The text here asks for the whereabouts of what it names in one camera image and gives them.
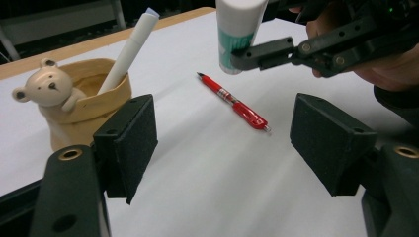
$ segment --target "bear-shaped pen holder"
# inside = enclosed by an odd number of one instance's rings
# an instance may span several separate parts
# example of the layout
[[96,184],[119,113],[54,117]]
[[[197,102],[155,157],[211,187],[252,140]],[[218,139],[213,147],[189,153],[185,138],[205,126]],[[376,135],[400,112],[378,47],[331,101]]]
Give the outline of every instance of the bear-shaped pen holder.
[[70,145],[91,145],[98,128],[131,98],[128,75],[116,88],[97,95],[113,65],[113,60],[99,58],[58,67],[46,58],[27,84],[13,91],[13,97],[39,105],[50,129],[53,151]]

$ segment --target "beige fabric basket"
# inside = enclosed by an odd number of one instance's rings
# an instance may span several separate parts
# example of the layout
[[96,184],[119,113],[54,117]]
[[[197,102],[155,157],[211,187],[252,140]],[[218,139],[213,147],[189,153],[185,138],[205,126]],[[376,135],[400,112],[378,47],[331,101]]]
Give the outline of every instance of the beige fabric basket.
[[97,95],[113,65],[113,60],[100,58],[59,67],[73,78],[74,86],[83,91],[87,98],[77,101],[74,110],[69,113],[64,113],[60,108],[40,109],[50,129],[53,151],[70,145],[90,145],[96,130],[131,98],[128,75],[115,89]]

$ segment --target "wooden table edge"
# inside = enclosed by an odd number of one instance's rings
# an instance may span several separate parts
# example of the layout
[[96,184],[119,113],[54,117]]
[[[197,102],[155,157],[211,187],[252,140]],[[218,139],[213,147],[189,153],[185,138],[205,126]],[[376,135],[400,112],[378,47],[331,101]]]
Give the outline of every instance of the wooden table edge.
[[[211,13],[213,11],[215,11],[215,8],[204,7],[204,8],[195,9],[195,10],[185,12],[185,13],[180,13],[178,15],[174,15],[168,18],[164,18],[157,22],[154,30],[170,27],[175,24],[185,22],[185,21],[197,18],[199,16]],[[23,58],[17,61],[0,65],[0,80],[39,68],[40,61],[43,58],[46,58],[46,57],[52,58],[56,61],[67,59],[69,57],[73,57],[73,56],[85,53],[87,51],[91,51],[96,48],[109,45],[111,43],[115,43],[121,40],[126,40],[129,37],[131,32],[132,32],[132,28],[126,29],[123,31],[119,31],[116,33],[103,36],[103,37],[99,37],[96,39],[89,39],[89,40],[82,41],[82,42],[79,42],[70,46],[62,47],[56,50],[48,51],[48,52],[41,53],[35,56]]]

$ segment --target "teddy bear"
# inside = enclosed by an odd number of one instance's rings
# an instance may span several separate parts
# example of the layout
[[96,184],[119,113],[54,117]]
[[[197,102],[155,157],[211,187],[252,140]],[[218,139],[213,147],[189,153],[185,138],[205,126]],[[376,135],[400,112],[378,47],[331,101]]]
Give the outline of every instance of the teddy bear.
[[27,80],[24,87],[16,88],[12,94],[18,102],[33,101],[40,109],[60,107],[63,112],[70,112],[77,100],[86,97],[81,90],[73,87],[72,78],[49,58],[41,60],[40,70]]

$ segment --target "black sleeve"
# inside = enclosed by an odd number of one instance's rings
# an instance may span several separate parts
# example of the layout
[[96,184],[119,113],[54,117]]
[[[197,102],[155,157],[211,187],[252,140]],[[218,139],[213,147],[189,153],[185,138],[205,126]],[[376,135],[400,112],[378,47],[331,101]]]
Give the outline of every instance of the black sleeve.
[[419,128],[419,90],[389,92],[374,87],[374,94],[382,105]]

